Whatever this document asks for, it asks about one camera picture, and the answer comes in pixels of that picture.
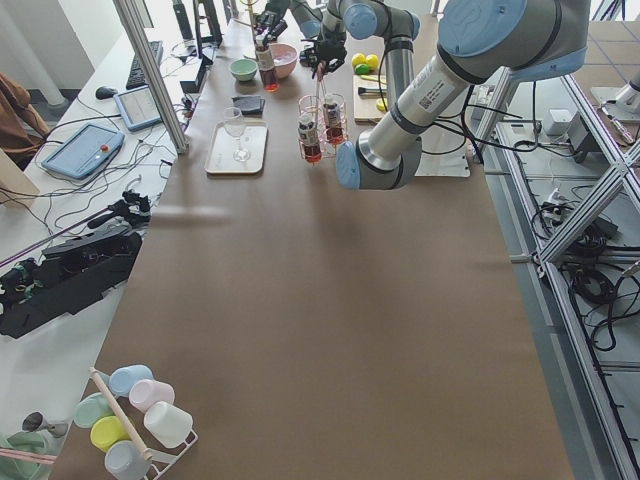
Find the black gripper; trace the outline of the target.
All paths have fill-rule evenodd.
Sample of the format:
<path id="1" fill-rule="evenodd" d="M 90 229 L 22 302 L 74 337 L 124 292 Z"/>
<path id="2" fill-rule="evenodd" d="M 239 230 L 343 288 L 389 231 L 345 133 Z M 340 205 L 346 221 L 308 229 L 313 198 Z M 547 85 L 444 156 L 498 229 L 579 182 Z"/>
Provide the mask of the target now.
<path id="1" fill-rule="evenodd" d="M 346 49 L 341 42 L 329 40 L 317 41 L 301 51 L 302 66 L 317 66 L 316 77 L 324 78 L 333 73 L 345 62 Z"/>
<path id="2" fill-rule="evenodd" d="M 287 28 L 286 9 L 267 8 L 255 17 L 255 31 L 259 35 L 279 36 Z"/>

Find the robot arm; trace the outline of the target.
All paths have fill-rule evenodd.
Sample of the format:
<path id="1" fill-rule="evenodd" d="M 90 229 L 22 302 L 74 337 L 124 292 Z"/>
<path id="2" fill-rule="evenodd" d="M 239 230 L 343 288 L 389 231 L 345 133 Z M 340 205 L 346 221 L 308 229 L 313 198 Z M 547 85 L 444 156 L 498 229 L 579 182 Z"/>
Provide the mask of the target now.
<path id="1" fill-rule="evenodd" d="M 397 101 L 414 78 L 413 41 L 420 30 L 415 14 L 383 1 L 330 1 L 323 10 L 313 9 L 305 1 L 269 1 L 253 27 L 267 41 L 275 40 L 286 28 L 286 13 L 294 17 L 303 39 L 311 43 L 300 54 L 300 63 L 317 80 L 345 63 L 348 37 L 383 39 L 387 110 L 397 108 Z"/>
<path id="2" fill-rule="evenodd" d="M 422 134 L 459 95 L 505 67 L 534 81 L 573 73 L 584 63 L 587 1 L 450 1 L 438 25 L 436 52 L 413 71 L 419 20 L 383 1 L 331 1 L 311 59 L 328 71 L 346 55 L 348 36 L 384 40 L 387 113 L 354 142 L 340 145 L 339 183 L 347 189 L 387 190 L 406 185 L 422 156 Z"/>

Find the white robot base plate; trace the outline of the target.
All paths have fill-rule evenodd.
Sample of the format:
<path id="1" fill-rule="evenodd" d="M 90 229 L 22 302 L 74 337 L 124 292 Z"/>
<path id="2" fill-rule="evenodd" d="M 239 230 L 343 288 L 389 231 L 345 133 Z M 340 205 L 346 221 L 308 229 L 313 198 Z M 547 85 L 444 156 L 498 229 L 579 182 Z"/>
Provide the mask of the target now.
<path id="1" fill-rule="evenodd" d="M 416 176 L 457 177 L 470 176 L 466 158 L 466 140 L 452 133 L 426 132 L 421 136 L 422 155 Z"/>

